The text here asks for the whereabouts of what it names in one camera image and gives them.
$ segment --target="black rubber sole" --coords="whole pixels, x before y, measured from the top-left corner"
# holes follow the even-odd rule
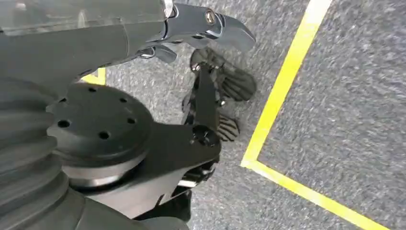
[[[222,114],[219,116],[217,135],[222,141],[234,141],[240,134],[237,122]]]
[[[235,101],[248,101],[252,98],[257,85],[252,75],[233,66],[212,49],[196,49],[190,60],[190,68],[196,72],[196,65],[205,62],[216,69],[217,76],[214,81],[218,84],[220,93]]]

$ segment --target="silver bolt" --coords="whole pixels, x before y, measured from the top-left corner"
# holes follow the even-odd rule
[[[200,70],[199,64],[194,64],[194,65],[192,66],[192,70],[193,70],[193,71],[199,71],[199,70]]]
[[[207,23],[209,23],[209,25],[215,24],[216,16],[215,16],[215,13],[213,12],[213,10],[208,9],[205,16],[206,16],[206,21],[207,21]]]

